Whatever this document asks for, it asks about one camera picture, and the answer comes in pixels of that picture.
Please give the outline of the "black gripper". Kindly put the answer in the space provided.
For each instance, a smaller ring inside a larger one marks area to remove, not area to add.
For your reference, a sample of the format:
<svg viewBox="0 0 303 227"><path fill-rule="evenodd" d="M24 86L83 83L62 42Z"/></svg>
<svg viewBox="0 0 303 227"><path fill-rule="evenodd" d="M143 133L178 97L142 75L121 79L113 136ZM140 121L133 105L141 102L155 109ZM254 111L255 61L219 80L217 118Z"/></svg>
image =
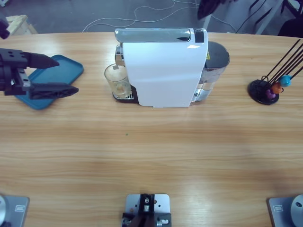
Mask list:
<svg viewBox="0 0 303 227"><path fill-rule="evenodd" d="M51 57L21 50L0 49L0 90L4 95L25 95L30 99L58 99L76 94L79 89L69 84L34 84L24 69L47 69L59 66Z"/></svg>

